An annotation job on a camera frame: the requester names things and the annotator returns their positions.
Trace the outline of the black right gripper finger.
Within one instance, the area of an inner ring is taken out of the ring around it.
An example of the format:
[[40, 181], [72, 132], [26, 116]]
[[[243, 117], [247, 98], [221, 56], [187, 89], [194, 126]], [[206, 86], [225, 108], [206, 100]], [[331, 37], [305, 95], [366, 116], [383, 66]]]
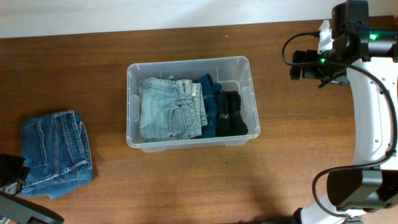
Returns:
[[290, 68], [290, 79], [291, 80], [300, 80], [302, 78], [302, 67], [291, 67]]
[[292, 63], [304, 63], [305, 62], [305, 51], [296, 50], [292, 56]]

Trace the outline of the dark blue jeans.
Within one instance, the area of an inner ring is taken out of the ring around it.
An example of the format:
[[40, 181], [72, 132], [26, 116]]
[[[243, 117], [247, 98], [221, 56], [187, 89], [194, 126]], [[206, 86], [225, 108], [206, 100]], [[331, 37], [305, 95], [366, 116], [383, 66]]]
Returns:
[[88, 135], [73, 110], [27, 119], [22, 125], [21, 156], [29, 168], [21, 196], [55, 199], [93, 180]]

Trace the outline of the black garment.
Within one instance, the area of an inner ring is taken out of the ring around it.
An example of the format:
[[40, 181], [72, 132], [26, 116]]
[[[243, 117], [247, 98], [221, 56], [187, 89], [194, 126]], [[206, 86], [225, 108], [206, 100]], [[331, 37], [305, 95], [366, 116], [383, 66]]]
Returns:
[[241, 116], [241, 97], [237, 91], [222, 91], [216, 95], [218, 109], [217, 137], [242, 136], [248, 127]]

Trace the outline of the teal taped garment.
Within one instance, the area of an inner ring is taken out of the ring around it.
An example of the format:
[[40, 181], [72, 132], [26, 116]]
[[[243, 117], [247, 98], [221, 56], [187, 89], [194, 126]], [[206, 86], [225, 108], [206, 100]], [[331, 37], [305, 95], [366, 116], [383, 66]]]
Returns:
[[215, 95], [221, 91], [222, 85], [214, 83], [210, 74], [205, 74], [194, 83], [200, 83], [202, 89], [202, 97], [205, 107], [207, 125], [201, 128], [201, 136], [197, 138], [215, 138], [217, 129], [218, 107]]

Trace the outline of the light blue jeans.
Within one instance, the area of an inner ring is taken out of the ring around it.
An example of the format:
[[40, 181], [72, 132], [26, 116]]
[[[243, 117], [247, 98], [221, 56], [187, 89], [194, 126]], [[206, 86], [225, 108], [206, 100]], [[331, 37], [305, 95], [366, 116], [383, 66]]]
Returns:
[[139, 94], [144, 143], [195, 138], [208, 124], [200, 83], [151, 77], [139, 82]]

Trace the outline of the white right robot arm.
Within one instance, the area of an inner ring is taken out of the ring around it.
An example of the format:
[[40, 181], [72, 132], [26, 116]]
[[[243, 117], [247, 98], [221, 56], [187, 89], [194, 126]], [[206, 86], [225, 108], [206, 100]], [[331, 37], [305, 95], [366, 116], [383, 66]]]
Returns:
[[356, 144], [353, 164], [321, 171], [326, 194], [292, 222], [360, 223], [397, 204], [397, 31], [372, 28], [367, 1], [346, 1], [312, 36], [318, 48], [294, 52], [290, 77], [351, 88]]

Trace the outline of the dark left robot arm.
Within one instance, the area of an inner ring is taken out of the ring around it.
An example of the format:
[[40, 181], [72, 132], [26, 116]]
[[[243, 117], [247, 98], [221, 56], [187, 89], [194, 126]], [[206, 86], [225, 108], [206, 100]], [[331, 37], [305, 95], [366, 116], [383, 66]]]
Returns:
[[30, 169], [20, 156], [1, 154], [1, 223], [63, 224], [56, 212], [17, 195], [22, 192]]

